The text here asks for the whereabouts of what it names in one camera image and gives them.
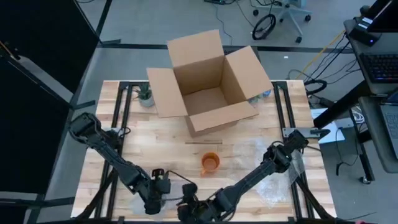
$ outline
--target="open cardboard box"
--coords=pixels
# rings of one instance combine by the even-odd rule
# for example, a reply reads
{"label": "open cardboard box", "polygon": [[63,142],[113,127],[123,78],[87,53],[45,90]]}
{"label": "open cardboard box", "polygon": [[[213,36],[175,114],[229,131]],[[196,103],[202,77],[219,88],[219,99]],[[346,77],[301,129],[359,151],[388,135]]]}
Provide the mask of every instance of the open cardboard box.
{"label": "open cardboard box", "polygon": [[272,89],[250,46],[224,55],[218,30],[168,42],[173,68],[147,68],[160,118],[184,116],[191,136],[258,112],[246,100]]}

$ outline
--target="gray floor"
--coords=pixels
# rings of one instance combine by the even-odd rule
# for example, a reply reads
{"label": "gray floor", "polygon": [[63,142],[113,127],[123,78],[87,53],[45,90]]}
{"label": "gray floor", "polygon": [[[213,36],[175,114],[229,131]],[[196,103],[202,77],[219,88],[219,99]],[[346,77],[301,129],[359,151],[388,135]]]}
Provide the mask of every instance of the gray floor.
{"label": "gray floor", "polygon": [[[303,42],[300,45],[294,42],[297,33],[288,19],[283,24],[278,24],[266,40],[255,42],[251,40],[251,27],[236,4],[218,6],[218,12],[219,18],[225,22],[226,31],[233,36],[233,45],[324,47],[343,30],[345,19],[357,15],[363,4],[372,2],[308,0],[306,9],[313,11],[312,20],[306,24],[302,22],[302,16],[297,16],[304,31]],[[105,0],[95,0],[81,4],[93,27],[97,26],[104,3]],[[252,15],[249,0],[241,0],[239,3],[248,19],[252,23],[256,22],[258,18]],[[222,28],[220,22],[215,19],[215,8],[202,0],[114,0],[101,39],[122,39],[122,43],[129,44],[165,44],[167,40],[209,29]],[[228,36],[224,35],[222,30],[220,33],[223,44],[228,45],[230,42]],[[303,69],[315,56],[313,53],[260,52],[261,62],[272,79],[286,79],[289,70]],[[340,55],[323,77],[337,71],[352,59],[353,55]],[[318,62],[308,69],[308,73],[315,69]],[[170,66],[166,50],[97,49],[87,70],[87,78],[79,101],[97,100],[103,80],[146,79],[147,67]],[[339,73],[329,81],[336,80],[343,74]],[[297,75],[298,73],[292,73],[292,78]],[[361,72],[352,73],[341,82],[328,86],[318,95],[338,100],[362,79]],[[87,108],[85,111],[95,112],[95,107]],[[346,141],[340,142],[339,148],[343,152],[345,161],[353,161],[356,157],[353,130],[344,130],[344,134]],[[358,182],[358,178],[363,175],[359,160],[353,167],[343,166],[340,176],[337,177],[335,165],[338,156],[335,143],[324,144],[321,149],[338,216],[346,219],[377,212],[363,220],[395,223],[394,212],[398,207],[398,194],[394,186],[398,185],[398,175],[384,172],[372,142],[366,144],[376,176],[376,181],[371,185]],[[47,199],[74,196],[84,155],[83,146],[69,138],[65,141]],[[43,209],[39,220],[42,222],[64,220],[69,218],[71,210],[71,206]]]}

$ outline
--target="wooden table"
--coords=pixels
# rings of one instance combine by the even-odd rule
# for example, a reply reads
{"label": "wooden table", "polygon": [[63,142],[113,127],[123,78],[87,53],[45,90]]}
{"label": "wooden table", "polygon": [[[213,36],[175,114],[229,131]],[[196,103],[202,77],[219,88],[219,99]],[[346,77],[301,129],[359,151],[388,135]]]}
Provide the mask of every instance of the wooden table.
{"label": "wooden table", "polygon": [[[313,127],[303,82],[291,80],[287,83],[296,126]],[[96,110],[96,115],[102,122],[103,128],[111,126],[118,85],[119,81],[103,83]],[[121,125],[123,100],[121,105],[118,126]],[[289,121],[284,105],[282,100],[285,123],[288,125]],[[135,99],[130,105],[127,126],[131,128],[131,133],[126,136],[124,141],[123,158],[145,170],[163,168],[178,172],[194,181],[199,188],[198,198],[205,199],[219,188],[236,182],[229,178],[230,166],[234,160],[233,146],[235,144],[259,137],[265,137],[271,141],[282,140],[274,94],[271,93],[267,98],[259,100],[255,107],[259,110],[258,116],[241,120],[232,128],[191,138],[184,118],[158,118],[155,106],[142,108]],[[310,141],[310,145],[319,148],[315,140]],[[200,159],[204,153],[210,151],[219,154],[220,169],[211,176],[200,177]],[[327,212],[336,216],[321,153],[306,148],[303,157],[310,190]],[[92,149],[87,150],[72,217],[83,211],[99,189],[103,163],[104,159],[99,154]],[[249,173],[250,170],[241,170],[240,172]],[[178,179],[172,174],[170,178]],[[303,215],[306,216],[307,212],[300,189],[299,195]],[[113,212],[114,220],[118,216],[125,216],[126,220],[151,220],[147,215],[133,214],[129,204],[134,197],[138,196],[130,194],[121,183],[118,184]],[[108,194],[104,198],[103,211],[106,209],[107,203]],[[286,221],[287,217],[292,216],[294,216],[294,206],[291,199],[287,202],[277,202],[270,208],[260,199],[256,190],[250,190],[242,196],[233,221]],[[163,218],[164,221],[178,220],[177,211],[174,208],[167,210]]]}

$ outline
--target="orange cup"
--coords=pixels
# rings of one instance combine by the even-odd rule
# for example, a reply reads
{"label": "orange cup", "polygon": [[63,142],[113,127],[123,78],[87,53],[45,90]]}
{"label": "orange cup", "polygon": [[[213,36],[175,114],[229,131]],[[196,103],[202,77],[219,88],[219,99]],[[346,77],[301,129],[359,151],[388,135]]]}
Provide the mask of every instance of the orange cup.
{"label": "orange cup", "polygon": [[208,152],[201,158],[201,175],[206,172],[214,172],[220,165],[220,158],[214,152]]}

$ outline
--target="small plant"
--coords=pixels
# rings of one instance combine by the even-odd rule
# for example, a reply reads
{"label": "small plant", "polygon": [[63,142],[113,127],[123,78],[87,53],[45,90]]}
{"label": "small plant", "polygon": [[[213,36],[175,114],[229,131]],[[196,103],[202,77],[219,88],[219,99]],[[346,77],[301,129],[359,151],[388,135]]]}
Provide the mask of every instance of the small plant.
{"label": "small plant", "polygon": [[152,90],[149,89],[149,83],[143,83],[139,85],[139,90],[135,90],[138,93],[138,98],[141,100],[148,100],[152,96]]}

